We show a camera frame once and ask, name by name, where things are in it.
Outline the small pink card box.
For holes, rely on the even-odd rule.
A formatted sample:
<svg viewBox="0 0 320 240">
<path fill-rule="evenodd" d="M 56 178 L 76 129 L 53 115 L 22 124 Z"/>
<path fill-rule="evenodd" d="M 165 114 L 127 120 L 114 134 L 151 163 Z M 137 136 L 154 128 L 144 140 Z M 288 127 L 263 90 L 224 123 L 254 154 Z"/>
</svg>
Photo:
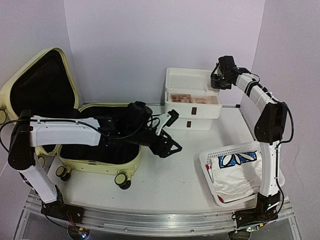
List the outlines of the small pink card box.
<svg viewBox="0 0 320 240">
<path fill-rule="evenodd" d="M 198 98 L 198 97 L 196 97 L 194 99 L 194 102 L 197 103 L 197 104 L 207 104 L 207 99 L 206 98 Z"/>
</svg>

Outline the white three-drawer storage cabinet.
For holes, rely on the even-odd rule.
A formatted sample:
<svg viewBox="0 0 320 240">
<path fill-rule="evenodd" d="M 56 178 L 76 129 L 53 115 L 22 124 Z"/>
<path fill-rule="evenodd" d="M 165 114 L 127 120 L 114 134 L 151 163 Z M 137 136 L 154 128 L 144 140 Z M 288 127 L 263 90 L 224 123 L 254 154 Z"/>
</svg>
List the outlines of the white three-drawer storage cabinet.
<svg viewBox="0 0 320 240">
<path fill-rule="evenodd" d="M 164 111 L 175 110 L 179 114 L 178 119 L 170 126 L 171 129 L 208 131 L 213 121 L 220 117 L 220 91 L 211 87 L 211 73 L 204 69 L 167 68 Z M 172 102 L 171 94 L 191 95 L 192 103 Z M 195 98 L 205 98 L 207 104 L 197 104 Z"/>
</svg>

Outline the white plastic mesh basket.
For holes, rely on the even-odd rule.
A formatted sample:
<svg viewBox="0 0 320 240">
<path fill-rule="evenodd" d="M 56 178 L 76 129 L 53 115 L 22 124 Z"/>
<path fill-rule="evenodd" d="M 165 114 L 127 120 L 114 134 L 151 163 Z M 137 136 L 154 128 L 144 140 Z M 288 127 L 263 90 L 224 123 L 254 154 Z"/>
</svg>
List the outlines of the white plastic mesh basket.
<svg viewBox="0 0 320 240">
<path fill-rule="evenodd" d="M 263 170 L 263 153 L 258 141 L 228 145 L 202 151 L 199 162 L 204 177 L 220 207 L 231 207 L 255 199 L 258 193 L 275 195 L 276 179 L 264 180 L 275 173 Z"/>
</svg>

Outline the white printed t-shirt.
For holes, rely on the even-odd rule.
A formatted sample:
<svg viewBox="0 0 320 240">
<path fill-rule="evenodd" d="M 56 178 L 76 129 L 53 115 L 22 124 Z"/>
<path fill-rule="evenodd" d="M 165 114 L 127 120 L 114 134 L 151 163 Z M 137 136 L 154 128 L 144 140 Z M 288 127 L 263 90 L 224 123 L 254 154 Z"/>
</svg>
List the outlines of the white printed t-shirt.
<svg viewBox="0 0 320 240">
<path fill-rule="evenodd" d="M 224 202 L 242 199 L 259 191 L 262 158 L 257 150 L 214 156 L 209 162 L 213 188 Z"/>
</svg>

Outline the pale green hard-shell suitcase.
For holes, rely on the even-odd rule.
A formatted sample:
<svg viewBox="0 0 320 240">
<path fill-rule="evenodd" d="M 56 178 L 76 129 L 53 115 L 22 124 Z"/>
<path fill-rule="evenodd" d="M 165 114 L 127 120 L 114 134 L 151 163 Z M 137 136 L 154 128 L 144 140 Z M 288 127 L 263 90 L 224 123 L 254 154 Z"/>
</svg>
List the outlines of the pale green hard-shell suitcase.
<svg viewBox="0 0 320 240">
<path fill-rule="evenodd" d="M 141 149 L 130 143 L 117 143 L 117 116 L 120 107 L 128 103 L 93 103 L 80 105 L 78 90 L 72 78 L 67 58 L 59 48 L 46 49 L 20 69 L 0 91 L 0 121 L 15 120 L 23 110 L 49 118 L 95 117 L 105 132 L 113 122 L 116 133 L 103 138 L 100 146 L 43 145 L 36 151 L 58 156 L 62 166 L 56 176 L 62 181 L 72 170 L 114 175 L 123 190 L 131 186 L 131 178 L 140 165 Z"/>
</svg>

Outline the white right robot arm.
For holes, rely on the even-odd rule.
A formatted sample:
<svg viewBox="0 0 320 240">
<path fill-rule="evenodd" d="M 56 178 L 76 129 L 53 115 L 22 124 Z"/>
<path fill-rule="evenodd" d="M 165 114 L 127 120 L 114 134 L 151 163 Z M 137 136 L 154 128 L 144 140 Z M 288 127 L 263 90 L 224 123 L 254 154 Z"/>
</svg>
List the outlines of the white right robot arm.
<svg viewBox="0 0 320 240">
<path fill-rule="evenodd" d="M 260 84 L 257 75 L 245 67 L 238 67 L 230 55 L 218 58 L 210 77 L 212 88 L 229 90 L 236 86 L 260 111 L 254 136 L 260 144 L 262 156 L 261 186 L 256 206 L 234 213 L 236 225 L 240 228 L 276 220 L 285 198 L 280 186 L 280 147 L 292 141 L 292 138 L 283 139 L 287 118 L 292 119 L 292 113 L 285 102 L 277 100 Z"/>
</svg>

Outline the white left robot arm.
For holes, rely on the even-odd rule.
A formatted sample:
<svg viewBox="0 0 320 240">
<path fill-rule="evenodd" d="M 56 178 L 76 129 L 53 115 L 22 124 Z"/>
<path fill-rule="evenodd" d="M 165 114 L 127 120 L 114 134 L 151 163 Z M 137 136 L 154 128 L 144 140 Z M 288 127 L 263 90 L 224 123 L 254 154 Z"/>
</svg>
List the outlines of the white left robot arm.
<svg viewBox="0 0 320 240">
<path fill-rule="evenodd" d="M 146 146 L 160 158 L 167 158 L 182 150 L 163 127 L 171 126 L 179 114 L 170 110 L 153 116 L 152 110 L 143 102 L 130 103 L 123 117 L 116 120 L 109 115 L 87 118 L 48 118 L 32 115 L 23 110 L 10 137 L 9 165 L 21 173 L 38 193 L 42 212 L 57 219 L 71 213 L 83 212 L 82 207 L 65 204 L 59 187 L 52 183 L 38 165 L 36 148 L 47 145 L 79 145 L 113 149 L 124 144 Z"/>
</svg>

